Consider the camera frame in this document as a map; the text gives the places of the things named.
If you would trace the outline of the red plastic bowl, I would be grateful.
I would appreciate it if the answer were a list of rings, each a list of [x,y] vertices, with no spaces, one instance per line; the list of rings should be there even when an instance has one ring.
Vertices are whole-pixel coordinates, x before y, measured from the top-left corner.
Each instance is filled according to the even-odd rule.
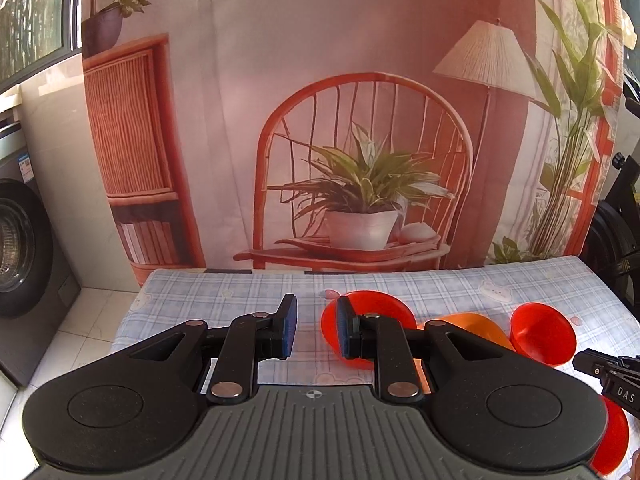
[[[577,349],[577,338],[568,319],[540,302],[521,304],[513,311],[510,343],[522,356],[552,367],[570,362]]]
[[[591,467],[601,476],[613,472],[623,461],[629,443],[629,425],[624,411],[613,401],[602,398],[608,415],[604,436],[591,461]]]
[[[378,292],[377,290],[355,290],[345,292],[356,315],[365,316],[386,316],[394,318],[403,328],[409,330],[416,329],[416,318],[412,311],[398,298]],[[356,370],[373,370],[373,363],[364,359],[346,360],[341,354],[340,343],[338,342],[337,299],[332,299],[324,308],[320,320],[320,330],[326,343],[331,347],[338,359],[345,365]]]

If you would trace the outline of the blue plaid tablecloth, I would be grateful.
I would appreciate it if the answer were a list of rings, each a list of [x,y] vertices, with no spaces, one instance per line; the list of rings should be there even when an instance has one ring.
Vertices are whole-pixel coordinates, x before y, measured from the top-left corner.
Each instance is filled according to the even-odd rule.
[[[183,454],[146,466],[146,478],[382,479],[429,474],[446,478],[432,451],[401,458],[415,444],[412,416],[372,396],[372,375],[337,359],[320,333],[327,290],[379,290],[403,302],[421,322],[477,313],[507,328],[521,304],[538,301],[565,315],[579,349],[636,356],[639,324],[597,275],[574,257],[485,269],[379,274],[192,273],[155,271],[134,300],[113,347],[125,349],[178,324],[224,327],[235,318],[273,311],[297,299],[292,356],[262,364],[262,392],[198,425]]]

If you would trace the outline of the orange plastic plate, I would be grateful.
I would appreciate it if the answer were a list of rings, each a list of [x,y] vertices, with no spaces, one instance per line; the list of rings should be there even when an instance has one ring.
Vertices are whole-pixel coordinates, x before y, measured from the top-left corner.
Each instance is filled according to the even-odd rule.
[[[487,339],[503,348],[514,350],[506,333],[497,323],[484,315],[474,312],[462,312],[444,315],[438,320],[462,328],[462,330]]]

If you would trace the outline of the black exercise bike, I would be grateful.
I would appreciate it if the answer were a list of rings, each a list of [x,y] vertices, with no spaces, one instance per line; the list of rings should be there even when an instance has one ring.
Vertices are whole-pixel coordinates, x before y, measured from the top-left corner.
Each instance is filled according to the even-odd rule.
[[[639,315],[639,79],[631,72],[625,73],[603,197],[580,258]]]

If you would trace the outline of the printed room backdrop cloth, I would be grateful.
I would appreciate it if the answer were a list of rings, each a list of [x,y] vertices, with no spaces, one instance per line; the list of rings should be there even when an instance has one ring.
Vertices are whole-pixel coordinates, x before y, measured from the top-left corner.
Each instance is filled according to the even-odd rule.
[[[138,281],[584,247],[623,90],[620,0],[82,0],[82,18]]]

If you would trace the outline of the grey washing machine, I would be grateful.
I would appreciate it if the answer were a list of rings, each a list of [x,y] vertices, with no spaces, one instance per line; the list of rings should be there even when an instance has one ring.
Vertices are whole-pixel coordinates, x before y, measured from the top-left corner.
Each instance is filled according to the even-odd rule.
[[[80,286],[58,242],[14,110],[1,114],[1,373],[28,386]]]

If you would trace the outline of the dark framed window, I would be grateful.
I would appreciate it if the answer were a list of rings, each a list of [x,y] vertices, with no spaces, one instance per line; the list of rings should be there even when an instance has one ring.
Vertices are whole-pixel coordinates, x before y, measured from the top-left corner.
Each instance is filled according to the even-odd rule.
[[[80,50],[81,0],[1,0],[1,90]]]

